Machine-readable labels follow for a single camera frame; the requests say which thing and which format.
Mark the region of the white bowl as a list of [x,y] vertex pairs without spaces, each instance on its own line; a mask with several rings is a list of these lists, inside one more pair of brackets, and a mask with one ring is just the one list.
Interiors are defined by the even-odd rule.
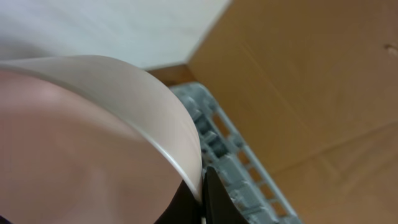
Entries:
[[11,223],[154,223],[179,188],[201,199],[197,129],[127,62],[1,62],[1,216]]

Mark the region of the grey dishwasher rack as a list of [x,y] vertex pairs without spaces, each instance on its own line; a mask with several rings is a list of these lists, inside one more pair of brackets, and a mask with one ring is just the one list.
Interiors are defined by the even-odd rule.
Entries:
[[188,110],[200,137],[203,167],[217,171],[236,208],[249,223],[301,224],[215,97],[202,84],[171,87]]

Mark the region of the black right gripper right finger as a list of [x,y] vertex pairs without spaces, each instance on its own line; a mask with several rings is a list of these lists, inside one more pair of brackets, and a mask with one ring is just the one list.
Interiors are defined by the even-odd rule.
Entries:
[[207,224],[249,224],[235,207],[216,170],[211,166],[206,168],[202,198]]

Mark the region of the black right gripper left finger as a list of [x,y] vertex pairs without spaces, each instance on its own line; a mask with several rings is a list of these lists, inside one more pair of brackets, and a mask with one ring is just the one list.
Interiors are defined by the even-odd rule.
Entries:
[[155,224],[201,224],[201,205],[184,181]]

